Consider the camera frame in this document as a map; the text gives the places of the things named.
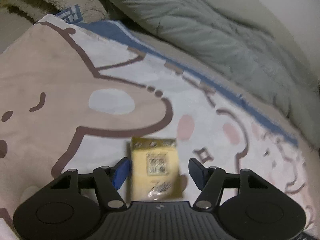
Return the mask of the yellow tissue pack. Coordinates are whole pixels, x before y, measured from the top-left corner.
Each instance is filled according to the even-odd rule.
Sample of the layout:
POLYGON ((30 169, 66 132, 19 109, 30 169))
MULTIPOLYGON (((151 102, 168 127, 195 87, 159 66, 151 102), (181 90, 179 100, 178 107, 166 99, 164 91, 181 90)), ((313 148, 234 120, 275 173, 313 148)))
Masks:
POLYGON ((175 139, 131 139, 131 200, 160 201, 183 196, 175 139))

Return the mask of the grey green quilt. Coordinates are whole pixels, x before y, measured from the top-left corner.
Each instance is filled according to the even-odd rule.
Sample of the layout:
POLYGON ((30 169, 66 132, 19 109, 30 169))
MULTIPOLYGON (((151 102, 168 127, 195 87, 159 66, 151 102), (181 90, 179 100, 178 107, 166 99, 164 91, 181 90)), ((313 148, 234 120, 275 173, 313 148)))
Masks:
POLYGON ((109 1, 148 32, 279 109, 319 147, 318 79, 270 34, 231 19, 208 0, 109 1))

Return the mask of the beige bed sheet mattress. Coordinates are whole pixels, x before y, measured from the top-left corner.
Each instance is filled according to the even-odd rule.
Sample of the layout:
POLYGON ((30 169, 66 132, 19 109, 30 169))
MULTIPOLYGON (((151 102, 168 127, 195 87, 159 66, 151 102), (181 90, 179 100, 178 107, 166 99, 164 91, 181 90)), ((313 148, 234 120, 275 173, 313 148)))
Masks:
POLYGON ((35 23, 25 12, 10 5, 1 7, 0 20, 0 53, 35 23))

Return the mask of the cartoon bear printed cloth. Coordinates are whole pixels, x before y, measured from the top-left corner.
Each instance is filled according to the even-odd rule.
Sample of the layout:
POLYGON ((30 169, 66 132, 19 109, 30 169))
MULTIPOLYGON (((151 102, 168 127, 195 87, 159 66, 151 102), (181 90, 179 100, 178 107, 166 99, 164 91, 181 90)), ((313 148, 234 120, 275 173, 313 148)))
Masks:
POLYGON ((133 37, 47 15, 1 54, 1 239, 316 239, 296 139, 133 37), (175 139, 183 196, 131 200, 131 139, 175 139), (208 168, 199 190, 190 158, 208 168))

